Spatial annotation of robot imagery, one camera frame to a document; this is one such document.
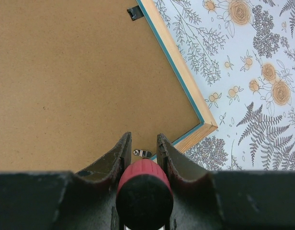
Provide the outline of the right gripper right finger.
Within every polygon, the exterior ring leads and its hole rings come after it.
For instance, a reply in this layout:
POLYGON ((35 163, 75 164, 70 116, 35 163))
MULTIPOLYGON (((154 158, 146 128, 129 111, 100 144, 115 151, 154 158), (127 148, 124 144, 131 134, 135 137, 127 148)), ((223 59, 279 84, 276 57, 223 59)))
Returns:
POLYGON ((173 192, 167 230, 295 230, 295 171, 209 171, 157 136, 173 192))

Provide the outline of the floral patterned table mat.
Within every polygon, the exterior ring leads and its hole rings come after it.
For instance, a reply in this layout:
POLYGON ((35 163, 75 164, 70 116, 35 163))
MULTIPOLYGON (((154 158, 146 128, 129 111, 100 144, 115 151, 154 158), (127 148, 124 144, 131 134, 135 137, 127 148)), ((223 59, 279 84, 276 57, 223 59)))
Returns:
POLYGON ((186 156, 295 171, 295 0, 154 3, 218 126, 186 156))

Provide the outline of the blue picture frame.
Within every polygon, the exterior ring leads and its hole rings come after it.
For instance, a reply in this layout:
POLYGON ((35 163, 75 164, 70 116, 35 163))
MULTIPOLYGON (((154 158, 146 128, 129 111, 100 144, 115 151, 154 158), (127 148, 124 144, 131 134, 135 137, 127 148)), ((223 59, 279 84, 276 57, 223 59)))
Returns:
POLYGON ((185 152, 217 124, 151 0, 0 0, 0 171, 78 171, 127 131, 185 152))

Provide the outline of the red handled screwdriver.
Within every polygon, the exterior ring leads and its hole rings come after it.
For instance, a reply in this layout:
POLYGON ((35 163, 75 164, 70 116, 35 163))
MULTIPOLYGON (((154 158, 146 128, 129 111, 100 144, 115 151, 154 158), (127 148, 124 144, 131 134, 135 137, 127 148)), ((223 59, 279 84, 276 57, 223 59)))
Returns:
POLYGON ((173 210, 173 192, 162 168, 142 159, 129 165, 117 188, 116 210, 131 230, 159 230, 173 210))

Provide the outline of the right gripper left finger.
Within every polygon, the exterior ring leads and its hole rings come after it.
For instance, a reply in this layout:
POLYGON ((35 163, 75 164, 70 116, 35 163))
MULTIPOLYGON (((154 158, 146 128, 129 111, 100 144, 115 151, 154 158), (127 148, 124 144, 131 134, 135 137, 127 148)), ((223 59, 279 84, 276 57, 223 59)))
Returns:
POLYGON ((76 173, 0 172, 0 230, 122 230, 115 200, 131 148, 126 132, 110 151, 76 173))

